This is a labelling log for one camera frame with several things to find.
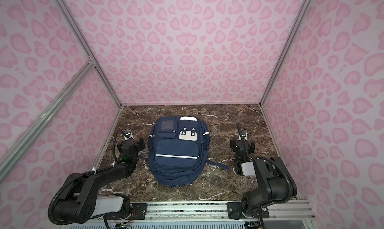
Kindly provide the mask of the navy blue student backpack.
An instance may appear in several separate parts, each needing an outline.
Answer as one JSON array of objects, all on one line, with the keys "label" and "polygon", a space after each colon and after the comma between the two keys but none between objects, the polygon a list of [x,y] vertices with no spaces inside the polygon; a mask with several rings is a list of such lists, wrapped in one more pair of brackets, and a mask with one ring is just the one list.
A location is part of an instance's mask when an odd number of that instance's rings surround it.
[{"label": "navy blue student backpack", "polygon": [[231,168],[208,159],[210,132],[196,117],[162,117],[148,138],[150,170],[156,180],[168,187],[191,184],[206,164],[229,171]]}]

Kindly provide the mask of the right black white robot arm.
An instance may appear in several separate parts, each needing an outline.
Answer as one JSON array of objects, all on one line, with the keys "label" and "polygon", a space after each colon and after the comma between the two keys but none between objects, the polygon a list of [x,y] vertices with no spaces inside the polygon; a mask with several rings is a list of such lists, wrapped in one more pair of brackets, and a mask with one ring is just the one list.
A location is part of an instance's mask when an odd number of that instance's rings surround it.
[{"label": "right black white robot arm", "polygon": [[239,137],[231,139],[235,153],[235,172],[243,177],[255,177],[257,187],[245,192],[240,202],[227,203],[230,219],[262,218],[269,206],[287,203],[297,195],[296,183],[280,157],[251,158],[255,143],[248,141],[246,130],[237,124]]}]

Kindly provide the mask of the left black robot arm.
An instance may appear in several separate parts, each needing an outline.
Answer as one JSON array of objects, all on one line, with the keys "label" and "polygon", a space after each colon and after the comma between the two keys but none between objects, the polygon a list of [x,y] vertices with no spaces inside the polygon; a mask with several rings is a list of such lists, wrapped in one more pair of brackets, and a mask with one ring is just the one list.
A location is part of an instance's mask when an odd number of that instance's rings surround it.
[{"label": "left black robot arm", "polygon": [[139,153],[146,147],[144,139],[135,140],[131,130],[118,130],[117,133],[124,136],[120,144],[113,142],[113,150],[118,150],[120,154],[113,154],[114,161],[107,168],[70,174],[49,204],[48,218],[51,223],[64,226],[84,224],[99,217],[103,217],[105,222],[109,219],[134,218],[128,196],[99,196],[101,188],[133,174],[139,161]]}]

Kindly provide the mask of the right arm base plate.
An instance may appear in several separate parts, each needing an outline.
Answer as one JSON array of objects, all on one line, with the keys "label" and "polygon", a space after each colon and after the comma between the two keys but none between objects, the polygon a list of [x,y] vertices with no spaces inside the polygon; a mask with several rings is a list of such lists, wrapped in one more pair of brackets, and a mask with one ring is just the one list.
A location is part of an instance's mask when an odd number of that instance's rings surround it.
[{"label": "right arm base plate", "polygon": [[240,220],[240,219],[259,219],[262,216],[262,219],[269,219],[270,214],[267,209],[260,210],[257,209],[254,213],[247,214],[245,209],[243,208],[241,201],[228,202],[227,205],[227,214],[228,218],[232,220]]}]

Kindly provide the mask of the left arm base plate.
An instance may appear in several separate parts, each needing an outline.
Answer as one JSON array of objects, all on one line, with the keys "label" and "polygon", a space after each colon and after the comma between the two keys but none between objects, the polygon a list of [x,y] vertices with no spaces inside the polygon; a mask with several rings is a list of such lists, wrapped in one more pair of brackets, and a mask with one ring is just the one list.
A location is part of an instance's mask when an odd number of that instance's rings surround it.
[{"label": "left arm base plate", "polygon": [[133,203],[123,208],[116,213],[108,213],[106,219],[109,221],[129,221],[129,220],[144,220],[147,213],[148,204]]}]

